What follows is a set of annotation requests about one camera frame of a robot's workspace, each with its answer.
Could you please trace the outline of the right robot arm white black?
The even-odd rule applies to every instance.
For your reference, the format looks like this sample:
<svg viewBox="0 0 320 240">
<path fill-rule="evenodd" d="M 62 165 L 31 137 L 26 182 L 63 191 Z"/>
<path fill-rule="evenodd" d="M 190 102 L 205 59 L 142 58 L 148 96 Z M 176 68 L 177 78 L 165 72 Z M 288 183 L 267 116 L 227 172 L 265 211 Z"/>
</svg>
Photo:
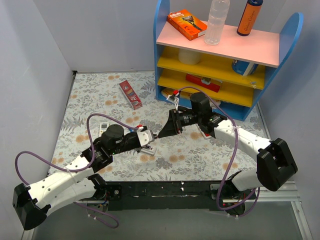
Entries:
<svg viewBox="0 0 320 240">
<path fill-rule="evenodd" d="M 212 110 L 210 99 L 202 92 L 190 96 L 191 108 L 178 106 L 169 111 L 167 123 L 158 137 L 175 136 L 183 127 L 197 125 L 212 138 L 234 144 L 256 162 L 256 169 L 233 174 L 226 183 L 227 195 L 237 199 L 246 190 L 264 187 L 277 191 L 298 171 L 286 141 L 270 140 L 235 126 L 226 116 Z"/>
</svg>

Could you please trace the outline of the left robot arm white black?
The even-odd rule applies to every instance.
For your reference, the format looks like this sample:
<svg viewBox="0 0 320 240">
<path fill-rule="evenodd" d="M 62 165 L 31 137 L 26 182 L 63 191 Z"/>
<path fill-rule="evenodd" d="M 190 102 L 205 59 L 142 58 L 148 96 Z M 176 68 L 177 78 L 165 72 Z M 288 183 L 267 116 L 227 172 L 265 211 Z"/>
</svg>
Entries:
<svg viewBox="0 0 320 240">
<path fill-rule="evenodd" d="M 136 150 L 153 142 L 156 135 L 146 126 L 124 133 L 122 126 L 110 125 L 61 171 L 32 184 L 21 183 L 13 190 L 12 205 L 24 230 L 32 230 L 54 211 L 81 199 L 101 200 L 106 187 L 92 181 L 92 176 L 113 161 L 113 156 Z"/>
</svg>

